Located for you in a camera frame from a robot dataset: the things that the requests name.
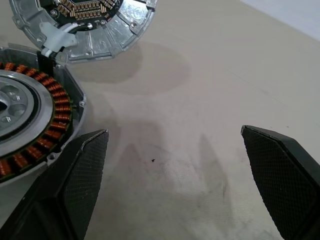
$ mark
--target circuit board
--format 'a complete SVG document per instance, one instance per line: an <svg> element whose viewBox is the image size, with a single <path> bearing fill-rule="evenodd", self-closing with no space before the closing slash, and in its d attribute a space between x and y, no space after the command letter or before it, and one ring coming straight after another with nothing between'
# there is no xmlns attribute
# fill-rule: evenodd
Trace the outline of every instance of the circuit board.
<svg viewBox="0 0 320 240"><path fill-rule="evenodd" d="M92 24L90 30L110 21L122 2L123 0L39 0L40 6L60 25Z"/></svg>

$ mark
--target copper winding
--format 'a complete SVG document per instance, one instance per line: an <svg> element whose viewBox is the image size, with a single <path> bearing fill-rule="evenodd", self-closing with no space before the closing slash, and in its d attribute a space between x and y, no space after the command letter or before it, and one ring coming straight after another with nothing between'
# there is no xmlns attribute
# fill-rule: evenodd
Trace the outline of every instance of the copper winding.
<svg viewBox="0 0 320 240"><path fill-rule="evenodd" d="M62 136L61 132L53 131L53 130L47 130L47 131L45 131L44 134L47 135L48 137L56 139L56 140L59 140Z"/></svg>
<svg viewBox="0 0 320 240"><path fill-rule="evenodd" d="M69 114L57 114L54 116L55 120L63 121L63 122L69 122L70 121L70 115Z"/></svg>
<svg viewBox="0 0 320 240"><path fill-rule="evenodd" d="M46 77L47 77L47 74L45 74L44 72L40 72L39 74L37 74L33 78L39 82Z"/></svg>
<svg viewBox="0 0 320 240"><path fill-rule="evenodd" d="M13 156L14 162L19 166L19 168L23 169L25 166L28 166L29 163L24 156L20 153Z"/></svg>
<svg viewBox="0 0 320 240"><path fill-rule="evenodd" d="M4 70L6 71L12 71L15 68L15 64L12 62L8 62L5 66L4 66Z"/></svg>
<svg viewBox="0 0 320 240"><path fill-rule="evenodd" d="M35 160L38 160L39 158L41 158L43 156L43 153L36 147L34 146L29 146L26 149L27 153L33 157Z"/></svg>
<svg viewBox="0 0 320 240"><path fill-rule="evenodd" d="M52 96L54 97L54 98L59 98L59 97L65 97L65 96L67 96L68 94L66 93L66 91L65 90L59 90L59 91L54 91L54 92L52 92Z"/></svg>
<svg viewBox="0 0 320 240"><path fill-rule="evenodd" d="M0 160L0 175L6 176L12 173L11 167L9 166L8 160Z"/></svg>
<svg viewBox="0 0 320 240"><path fill-rule="evenodd" d="M59 104L68 104L70 103L69 99L67 97L61 97L61 98L57 98L54 100L54 103L56 105L59 105Z"/></svg>
<svg viewBox="0 0 320 240"><path fill-rule="evenodd" d="M53 84L56 80L53 77L48 77L47 79L43 80L41 83L43 86L48 86L50 84Z"/></svg>
<svg viewBox="0 0 320 240"><path fill-rule="evenodd" d="M38 141L36 141L39 145L41 145L42 147L45 147L46 149L51 149L55 144L52 141L49 141L47 139L44 138L40 138L38 139Z"/></svg>
<svg viewBox="0 0 320 240"><path fill-rule="evenodd" d="M70 105L60 105L55 108L56 112L71 112Z"/></svg>
<svg viewBox="0 0 320 240"><path fill-rule="evenodd" d="M66 130L67 129L67 124L64 122L56 122L54 121L50 125L51 128L53 129L59 129L59 130Z"/></svg>
<svg viewBox="0 0 320 240"><path fill-rule="evenodd" d="M47 89L49 90L49 92L53 92L55 90L59 90L59 89L62 89L63 87L61 86L60 83L56 82L52 85L50 85Z"/></svg>
<svg viewBox="0 0 320 240"><path fill-rule="evenodd" d="M29 77L32 77L33 75L35 75L37 72L36 69L34 68L31 68L31 69L28 69L28 71L26 71L25 75L29 76Z"/></svg>
<svg viewBox="0 0 320 240"><path fill-rule="evenodd" d="M16 72L22 74L27 69L27 66L25 65L19 65L16 67Z"/></svg>

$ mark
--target beige table surface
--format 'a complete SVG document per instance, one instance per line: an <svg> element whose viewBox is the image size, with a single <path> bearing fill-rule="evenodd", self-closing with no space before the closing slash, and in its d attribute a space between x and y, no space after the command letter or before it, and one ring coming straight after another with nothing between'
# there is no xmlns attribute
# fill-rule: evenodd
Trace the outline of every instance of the beige table surface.
<svg viewBox="0 0 320 240"><path fill-rule="evenodd" d="M33 46L7 0L0 16L1 42ZM240 1L159 0L132 49L73 68L85 130L110 132L86 240L281 239L240 130L278 131L320 160L317 41Z"/></svg>

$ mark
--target white wire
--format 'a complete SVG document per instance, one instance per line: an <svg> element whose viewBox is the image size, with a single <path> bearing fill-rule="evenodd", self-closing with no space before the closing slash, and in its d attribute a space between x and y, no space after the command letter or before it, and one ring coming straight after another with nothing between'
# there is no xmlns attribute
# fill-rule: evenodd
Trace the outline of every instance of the white wire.
<svg viewBox="0 0 320 240"><path fill-rule="evenodd" d="M79 25L77 23L67 23L63 26L61 26L59 29L64 31L65 33L70 32L71 30L75 29L79 27ZM41 54L45 55L47 58L50 57L50 55L53 53L52 50L48 49L47 47L45 47L42 51Z"/></svg>

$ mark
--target copper coil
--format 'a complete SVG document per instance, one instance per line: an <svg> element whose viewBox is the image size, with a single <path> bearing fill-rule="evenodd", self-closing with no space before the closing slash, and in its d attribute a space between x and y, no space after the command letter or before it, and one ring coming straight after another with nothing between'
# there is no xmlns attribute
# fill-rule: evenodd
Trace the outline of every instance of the copper coil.
<svg viewBox="0 0 320 240"><path fill-rule="evenodd" d="M27 66L25 65L19 65L16 67L16 72L22 74L27 69Z"/></svg>
<svg viewBox="0 0 320 240"><path fill-rule="evenodd" d="M61 138L61 136L62 136L62 133L61 133L61 132L58 132L58 131L47 130L47 131L45 132L45 135L47 135L47 136L50 137L50 138L59 140L59 139Z"/></svg>
<svg viewBox="0 0 320 240"><path fill-rule="evenodd" d="M37 143L39 145L41 145L42 147L45 147L46 149L51 149L55 144L52 142L52 141L49 141L47 139L44 139L44 138L40 138L38 139Z"/></svg>
<svg viewBox="0 0 320 240"><path fill-rule="evenodd" d="M55 108L56 112L71 112L70 105L61 105Z"/></svg>
<svg viewBox="0 0 320 240"><path fill-rule="evenodd" d="M6 71L12 71L15 68L15 64L12 62L8 62L5 66L4 66L4 70Z"/></svg>
<svg viewBox="0 0 320 240"><path fill-rule="evenodd" d="M34 68L31 68L31 69L28 69L28 71L26 71L25 75L29 76L29 77L32 77L33 75L35 75L37 72L36 69Z"/></svg>
<svg viewBox="0 0 320 240"><path fill-rule="evenodd" d="M64 97L64 96L67 96L68 94L66 93L65 90L59 90L59 91L54 91L52 93L52 96L54 98L59 98L59 97Z"/></svg>
<svg viewBox="0 0 320 240"><path fill-rule="evenodd" d="M51 123L50 127L52 127L53 129L66 130L67 129L67 124L64 123L64 122L56 122L56 121L54 121L53 123Z"/></svg>
<svg viewBox="0 0 320 240"><path fill-rule="evenodd" d="M70 121L70 115L69 114L57 114L54 116L55 120L63 121L63 122L69 122Z"/></svg>
<svg viewBox="0 0 320 240"><path fill-rule="evenodd" d="M6 176L12 173L11 167L9 166L8 160L0 160L0 175Z"/></svg>
<svg viewBox="0 0 320 240"><path fill-rule="evenodd" d="M22 156L20 153L13 156L14 162L19 166L19 168L23 169L25 166L28 166L29 163L27 159Z"/></svg>
<svg viewBox="0 0 320 240"><path fill-rule="evenodd" d="M34 146L29 146L26 149L27 153L33 157L35 160L38 160L39 158L41 158L43 156L43 153L36 147Z"/></svg>
<svg viewBox="0 0 320 240"><path fill-rule="evenodd" d="M49 90L49 92L53 92L55 90L59 90L59 89L62 89L63 87L61 86L60 83L56 82L52 85L50 85L47 89Z"/></svg>
<svg viewBox="0 0 320 240"><path fill-rule="evenodd" d="M56 80L53 77L48 77L47 79L43 80L41 83L43 86L48 86L50 84L53 84Z"/></svg>
<svg viewBox="0 0 320 240"><path fill-rule="evenodd" d="M57 98L54 100L54 103L56 105L59 105L59 104L68 104L70 103L69 99L67 97L61 97L61 98Z"/></svg>
<svg viewBox="0 0 320 240"><path fill-rule="evenodd" d="M47 74L45 74L44 72L40 72L39 74L37 74L33 78L39 82L46 77L47 77Z"/></svg>

